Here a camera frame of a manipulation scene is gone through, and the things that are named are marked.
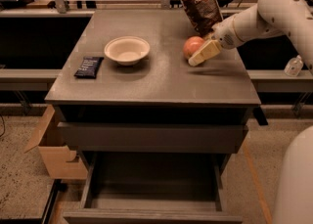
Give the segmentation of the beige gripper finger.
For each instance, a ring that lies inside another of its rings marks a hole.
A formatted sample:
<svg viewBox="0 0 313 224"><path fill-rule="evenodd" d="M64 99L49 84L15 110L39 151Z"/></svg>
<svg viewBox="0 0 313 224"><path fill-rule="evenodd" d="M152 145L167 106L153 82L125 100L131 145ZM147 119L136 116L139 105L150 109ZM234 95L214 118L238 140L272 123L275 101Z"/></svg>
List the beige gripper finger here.
<svg viewBox="0 0 313 224"><path fill-rule="evenodd" d="M217 40L205 41L199 49L188 60L190 66L195 67L208 59L217 56L221 52L222 46Z"/></svg>

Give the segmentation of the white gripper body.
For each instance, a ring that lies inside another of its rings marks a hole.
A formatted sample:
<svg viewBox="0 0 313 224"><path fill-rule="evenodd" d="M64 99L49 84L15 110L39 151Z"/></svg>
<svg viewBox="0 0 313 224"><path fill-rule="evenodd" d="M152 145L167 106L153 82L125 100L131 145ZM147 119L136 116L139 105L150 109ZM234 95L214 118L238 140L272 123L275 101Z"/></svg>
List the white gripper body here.
<svg viewBox="0 0 313 224"><path fill-rule="evenodd" d="M244 44L235 31L233 17L216 23L212 29L212 38L217 40L225 49L237 48Z"/></svg>

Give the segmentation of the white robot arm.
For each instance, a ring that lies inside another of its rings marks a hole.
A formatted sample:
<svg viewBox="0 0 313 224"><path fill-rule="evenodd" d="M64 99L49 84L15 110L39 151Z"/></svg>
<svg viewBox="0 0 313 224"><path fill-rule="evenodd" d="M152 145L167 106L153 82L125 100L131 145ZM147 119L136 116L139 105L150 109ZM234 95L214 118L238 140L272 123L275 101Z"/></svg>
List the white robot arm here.
<svg viewBox="0 0 313 224"><path fill-rule="evenodd" d="M258 0L216 24L213 34L189 59L196 66L255 38L283 33L308 68L313 63L313 19L304 0ZM300 132L283 158L272 224L313 224L313 127Z"/></svg>

